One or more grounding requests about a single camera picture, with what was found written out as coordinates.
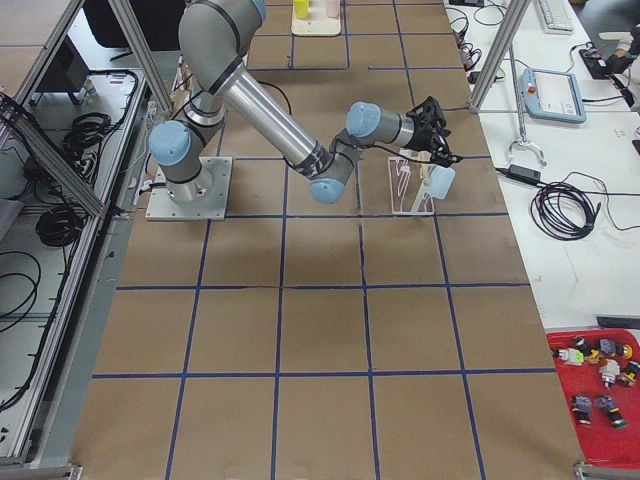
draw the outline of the cable bundle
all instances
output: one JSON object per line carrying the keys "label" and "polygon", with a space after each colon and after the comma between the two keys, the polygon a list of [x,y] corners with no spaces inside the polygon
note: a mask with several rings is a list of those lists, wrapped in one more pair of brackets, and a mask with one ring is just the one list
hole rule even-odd
{"label": "cable bundle", "polygon": [[[553,182],[542,187],[531,201],[529,213],[543,232],[556,240],[585,238],[594,228],[601,204],[594,207],[585,192],[565,182]],[[568,215],[579,212],[584,224],[578,225]]]}
{"label": "cable bundle", "polygon": [[43,213],[36,223],[40,241],[49,247],[66,247],[75,242],[84,227],[84,219],[73,206],[62,204]]}

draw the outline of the brown cardboard surface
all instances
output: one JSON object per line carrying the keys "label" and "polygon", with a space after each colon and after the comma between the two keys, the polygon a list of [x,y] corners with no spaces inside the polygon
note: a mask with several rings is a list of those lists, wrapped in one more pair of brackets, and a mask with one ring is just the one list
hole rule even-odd
{"label": "brown cardboard surface", "polygon": [[582,454],[556,373],[478,375],[469,386],[487,478],[572,477]]}
{"label": "brown cardboard surface", "polygon": [[[292,38],[290,2],[269,4],[249,67],[285,91],[294,118],[326,146],[355,101],[405,113],[429,95],[452,109],[469,97],[437,2],[349,0],[348,38]],[[569,478],[575,434],[479,119],[445,115],[452,149],[475,158],[455,167],[435,217],[390,214],[390,154],[374,149],[338,204],[314,202],[308,180],[230,112],[220,135],[221,154],[236,157],[230,218],[209,226],[136,218],[120,281],[133,291],[118,292],[99,371],[184,378],[177,412],[177,399],[161,394],[168,413],[140,414],[165,415],[162,428],[175,418],[178,431],[173,458],[167,448],[156,455],[154,442],[168,445],[159,439],[143,454],[143,465],[153,457],[162,467],[147,477],[164,478],[171,464],[170,480]],[[207,153],[217,150],[214,141]],[[134,297],[153,303],[136,321]],[[168,336],[175,345],[153,351]],[[126,387],[131,405],[112,400],[127,393],[120,382],[99,384],[105,400],[88,415],[105,419],[87,417],[79,442],[90,429],[113,432],[107,418],[145,409],[138,379]],[[170,441],[171,428],[154,428]],[[147,435],[116,433],[127,445]],[[95,448],[111,442],[99,437]],[[78,461],[119,473],[81,446]]]}
{"label": "brown cardboard surface", "polygon": [[459,377],[376,378],[382,478],[477,480]]}
{"label": "brown cardboard surface", "polygon": [[355,219],[287,222],[285,285],[360,285],[360,243]]}
{"label": "brown cardboard surface", "polygon": [[278,478],[375,478],[364,378],[281,380]]}
{"label": "brown cardboard surface", "polygon": [[189,371],[272,372],[277,324],[277,289],[201,292]]}
{"label": "brown cardboard surface", "polygon": [[527,283],[508,216],[438,221],[452,283]]}
{"label": "brown cardboard surface", "polygon": [[137,217],[118,285],[195,285],[206,226]]}
{"label": "brown cardboard surface", "polygon": [[440,5],[398,5],[396,8],[400,31],[403,34],[452,33],[447,12]]}
{"label": "brown cardboard surface", "polygon": [[182,371],[194,297],[192,291],[116,292],[95,371]]}
{"label": "brown cardboard surface", "polygon": [[432,218],[363,220],[367,283],[443,283]]}
{"label": "brown cardboard surface", "polygon": [[455,165],[456,177],[438,213],[505,213],[500,185],[490,159],[469,159]]}
{"label": "brown cardboard surface", "polygon": [[228,215],[282,215],[282,160],[237,160],[229,189]]}
{"label": "brown cardboard surface", "polygon": [[44,52],[42,47],[0,47],[0,85],[3,93],[15,96],[27,79],[35,61]]}
{"label": "brown cardboard surface", "polygon": [[180,380],[94,380],[71,463],[92,480],[164,478]]}
{"label": "brown cardboard surface", "polygon": [[349,33],[398,33],[393,5],[355,5],[347,9]]}
{"label": "brown cardboard surface", "polygon": [[228,219],[213,226],[205,260],[205,285],[277,287],[282,220]]}
{"label": "brown cardboard surface", "polygon": [[460,368],[446,289],[385,288],[367,295],[374,370]]}
{"label": "brown cardboard surface", "polygon": [[467,368],[553,368],[529,287],[454,288],[453,300]]}
{"label": "brown cardboard surface", "polygon": [[271,379],[189,380],[171,478],[264,478],[272,413]]}
{"label": "brown cardboard surface", "polygon": [[4,0],[0,7],[0,46],[45,46],[72,3],[76,2]]}
{"label": "brown cardboard surface", "polygon": [[282,320],[282,370],[367,370],[362,292],[288,290]]}

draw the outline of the power adapter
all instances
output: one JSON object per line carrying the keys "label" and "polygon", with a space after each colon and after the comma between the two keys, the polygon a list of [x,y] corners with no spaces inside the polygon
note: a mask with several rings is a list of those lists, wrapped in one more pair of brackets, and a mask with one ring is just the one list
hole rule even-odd
{"label": "power adapter", "polygon": [[537,187],[540,184],[540,171],[520,165],[509,165],[509,168],[496,168],[496,172],[517,182],[526,183]]}

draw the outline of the black cable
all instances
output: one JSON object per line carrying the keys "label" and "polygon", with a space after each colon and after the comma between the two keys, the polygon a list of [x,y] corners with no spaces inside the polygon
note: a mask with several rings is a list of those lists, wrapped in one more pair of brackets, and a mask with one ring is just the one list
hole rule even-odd
{"label": "black cable", "polygon": [[13,197],[9,197],[9,198],[5,198],[5,200],[20,200],[22,199],[27,193],[29,193],[29,191],[32,189],[34,183],[31,180],[28,180],[27,183],[25,184],[24,188],[22,189],[22,191],[16,195],[14,195]]}
{"label": "black cable", "polygon": [[[593,231],[600,207],[600,203],[594,207],[589,197],[573,185],[553,182],[538,191],[529,205],[529,214],[536,226],[551,238],[573,241]],[[582,225],[568,215],[576,211],[584,219]]]}
{"label": "black cable", "polygon": [[184,87],[187,82],[189,80],[191,80],[193,78],[193,73],[187,75],[187,78],[185,78],[182,82],[180,82],[178,85],[175,86],[175,88],[173,89],[173,91],[175,92],[176,90],[180,90],[182,87]]}
{"label": "black cable", "polygon": [[590,98],[583,98],[582,101],[584,103],[598,103],[598,102],[606,102],[608,100],[617,100],[618,98],[624,98],[622,95],[618,95],[617,97],[609,97],[609,98],[597,98],[592,100]]}
{"label": "black cable", "polygon": [[20,152],[18,151],[18,149],[16,147],[9,147],[9,148],[5,148],[3,150],[0,150],[0,152],[6,154],[7,152],[16,152],[16,155],[18,156],[18,158],[20,159],[20,161],[22,162],[22,164],[24,165],[25,163],[27,163],[27,161],[22,158],[22,155],[20,155]]}
{"label": "black cable", "polygon": [[611,220],[611,224],[613,225],[613,228],[615,228],[616,230],[618,230],[619,232],[626,232],[629,230],[636,230],[638,228],[640,228],[640,225],[631,225],[629,227],[620,227],[615,220],[613,219],[613,216],[611,215],[611,210],[609,208],[609,200],[611,199],[612,196],[632,196],[632,197],[637,197],[640,196],[640,194],[635,194],[635,193],[609,193],[609,190],[607,189],[607,184],[604,182],[604,180],[598,178],[598,177],[594,177],[592,175],[586,174],[586,173],[582,173],[582,172],[571,172],[569,173],[565,179],[563,180],[563,182],[566,182],[572,175],[579,175],[585,178],[588,178],[590,180],[593,180],[594,182],[596,182],[600,188],[602,189],[601,192],[582,192],[586,195],[604,195],[605,196],[605,201],[604,201],[604,208],[607,212],[607,216],[609,217],[609,220]]}
{"label": "black cable", "polygon": [[287,110],[289,111],[289,115],[293,115],[293,109],[291,108],[291,102],[289,101],[289,97],[287,97],[287,94],[284,93],[284,90],[282,90],[279,86],[274,85],[273,83],[262,82],[262,81],[259,81],[258,83],[260,85],[265,85],[267,87],[271,87],[271,88],[277,90],[278,92],[280,92],[280,94],[284,97],[284,101],[287,102]]}
{"label": "black cable", "polygon": [[69,204],[61,204],[43,213],[36,223],[40,241],[49,247],[66,247],[82,233],[84,219]]}
{"label": "black cable", "polygon": [[163,188],[166,187],[166,182],[155,182],[144,185],[140,190],[138,190],[138,195],[142,195],[143,193],[147,193],[152,191],[154,188]]}
{"label": "black cable", "polygon": [[187,108],[187,106],[189,106],[191,103],[193,103],[193,101],[196,98],[198,98],[200,95],[202,95],[204,92],[205,92],[205,90],[200,90],[193,97],[189,97],[189,100],[184,102],[184,104],[178,109],[178,111],[173,114],[173,116],[171,117],[171,120],[175,120],[176,118],[178,118],[178,115],[180,115],[182,112],[184,112],[184,109]]}
{"label": "black cable", "polygon": [[[72,249],[72,252],[69,254],[69,258],[70,260],[74,257],[76,249],[77,249],[78,243],[76,242],[74,244],[74,247]],[[20,386],[16,388],[16,392],[7,400],[3,400],[0,402],[0,413],[14,407],[15,405],[18,404],[18,402],[22,399],[22,397],[24,397],[25,393],[27,393],[29,391],[29,388],[31,388],[31,382],[33,381],[33,378],[36,375],[36,372],[38,370],[38,366],[40,365],[40,359],[42,357],[42,353],[44,352],[44,348],[47,344],[47,339],[49,337],[49,331],[51,330],[51,326],[53,325],[57,315],[58,315],[58,308],[60,306],[60,302],[62,301],[62,291],[64,289],[64,287],[66,286],[67,283],[67,279],[69,278],[69,274],[71,272],[71,269],[69,268],[69,265],[71,264],[71,261],[69,261],[69,264],[66,265],[65,271],[62,274],[62,280],[60,282],[60,285],[58,287],[58,291],[56,294],[56,299],[54,301],[53,307],[51,309],[51,313],[49,314],[49,317],[47,318],[47,322],[44,325],[44,328],[42,329],[42,335],[40,336],[40,342],[38,344],[38,349],[36,350],[36,353],[29,355],[33,358],[33,362],[31,364],[31,370],[29,371],[29,374],[27,375],[27,379],[25,380],[25,382]]]}
{"label": "black cable", "polygon": [[23,256],[26,256],[26,257],[30,258],[35,263],[35,266],[36,266],[36,269],[37,269],[38,273],[36,275],[35,280],[30,275],[27,275],[26,273],[22,273],[22,272],[10,272],[10,273],[6,273],[6,274],[3,274],[3,275],[0,276],[0,279],[11,278],[11,277],[21,277],[21,278],[25,278],[27,281],[29,281],[31,283],[31,291],[25,297],[25,299],[17,307],[11,309],[8,312],[4,312],[4,313],[0,314],[0,318],[8,318],[9,316],[13,315],[18,310],[20,310],[23,306],[25,306],[27,303],[30,302],[29,305],[27,306],[27,308],[25,309],[25,311],[22,312],[22,314],[20,314],[20,316],[15,321],[13,321],[7,327],[3,327],[3,328],[0,329],[0,333],[4,333],[7,330],[10,330],[11,328],[15,327],[22,320],[24,320],[24,318],[31,312],[31,309],[33,308],[34,304],[36,303],[36,301],[38,299],[38,287],[40,286],[40,280],[42,278],[42,267],[40,266],[40,262],[38,261],[38,259],[36,257],[31,255],[30,253],[21,252],[21,251],[17,251],[17,250],[12,250],[12,251],[8,251],[8,252],[0,252],[0,256],[6,256],[6,255],[23,255]]}
{"label": "black cable", "polygon": [[[502,5],[496,4],[495,2],[493,2],[493,0],[485,0],[485,1],[487,3],[483,7],[480,7],[475,12],[473,12],[473,19],[476,22],[478,22],[480,25],[484,25],[485,27],[496,27],[500,25],[504,21],[504,16],[505,16],[505,12],[507,11],[507,8],[503,7]],[[477,16],[478,12],[491,7],[498,9],[498,12],[500,12],[500,20],[495,23],[482,22],[481,20],[478,20],[478,16]]]}
{"label": "black cable", "polygon": [[571,59],[571,65],[564,71],[565,73],[569,73],[573,69],[573,67],[575,67],[576,61],[573,58],[573,52],[576,50],[576,48],[579,47],[585,47],[587,50],[595,49],[595,45],[592,42],[579,43],[571,47],[569,49],[569,58]]}
{"label": "black cable", "polygon": [[[496,170],[499,173],[505,173],[505,169]],[[598,184],[601,191],[584,191],[567,183],[567,180],[573,175],[579,175],[593,180]],[[631,225],[628,227],[619,226],[613,219],[610,209],[611,197],[640,197],[640,193],[609,192],[606,183],[602,179],[575,171],[569,173],[559,182],[537,182],[535,186],[540,188],[540,190],[529,205],[529,214],[538,228],[556,240],[579,240],[585,238],[593,231],[602,203],[599,202],[594,206],[589,195],[604,195],[604,209],[616,230],[626,232],[628,230],[640,229],[640,225]],[[569,212],[573,212],[574,214],[576,212],[579,213],[584,220],[583,224],[577,224],[572,220],[570,215],[568,215]]]}
{"label": "black cable", "polygon": [[[133,87],[128,94],[124,111],[120,119],[112,123],[111,117],[101,112],[91,112],[76,117],[71,125],[71,131],[64,137],[62,147],[67,154],[67,161],[74,167],[91,186],[95,185],[100,168],[100,160],[104,147],[113,134],[124,123],[135,92],[138,89],[138,77],[131,70],[94,70],[92,75],[126,75],[133,79]],[[85,156],[85,151],[97,146],[93,155]]]}
{"label": "black cable", "polygon": [[[462,15],[461,17],[458,18],[454,18],[453,20],[451,20],[451,22],[449,22],[449,26],[451,26],[451,30],[453,30],[453,33],[456,36],[456,43],[458,44],[458,48],[460,48],[460,45],[462,45],[464,43],[464,37],[467,35],[467,31],[469,30],[469,17],[467,16],[467,14],[465,12],[463,12],[462,10],[460,10],[459,8],[454,8],[454,7],[445,7],[446,10],[453,10],[456,13],[459,13],[460,15]],[[464,27],[462,27],[460,29],[460,31],[456,31],[455,28],[453,28],[453,24],[463,20],[464,21]]]}

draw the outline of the white shelf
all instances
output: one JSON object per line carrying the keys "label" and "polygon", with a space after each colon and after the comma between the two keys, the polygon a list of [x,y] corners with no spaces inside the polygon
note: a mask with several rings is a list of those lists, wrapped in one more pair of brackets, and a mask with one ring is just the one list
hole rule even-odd
{"label": "white shelf", "polygon": [[[112,135],[104,147],[98,177],[94,188],[96,196],[103,202],[110,202],[118,173],[123,164],[124,154],[138,117],[138,109],[144,98],[146,82],[142,72],[135,71],[138,76],[138,89],[130,101],[130,109],[122,126]],[[44,94],[37,105],[29,106],[51,139],[61,145],[62,139],[69,131],[74,118],[90,112],[101,112],[111,116],[112,123],[117,122],[123,114],[127,98],[133,88],[134,81],[127,76],[122,83],[114,83],[112,77],[92,76],[98,92],[90,103],[73,105],[66,94]],[[37,351],[42,337],[42,327],[46,324],[58,295],[64,273],[64,255],[69,248],[48,247],[40,242],[35,233],[35,225],[40,213],[50,208],[33,196],[23,199],[25,208],[13,223],[5,238],[0,242],[0,252],[24,251],[38,259],[42,268],[42,279],[38,288],[38,298],[30,313],[19,325],[0,334],[0,401],[13,395],[15,387],[23,385],[33,365],[33,358],[27,354]],[[3,459],[19,461],[25,453],[34,419],[39,411],[40,402],[46,389],[53,364],[57,358],[62,339],[66,332],[71,311],[77,297],[80,284],[84,278],[88,260],[94,248],[98,231],[103,219],[89,218],[78,240],[77,250],[70,267],[70,275],[61,294],[58,314],[47,336],[38,369],[31,382],[31,388],[14,407],[0,413],[0,428],[5,427],[5,440],[0,443],[0,464]],[[0,257],[0,275],[8,272],[23,272],[32,278],[37,277],[37,268],[33,260],[24,255]],[[3,280],[0,290],[0,311],[10,311],[26,298],[31,291],[31,284],[26,279],[10,277]],[[24,312],[26,306],[16,312]],[[0,322],[9,325],[13,320]]]}

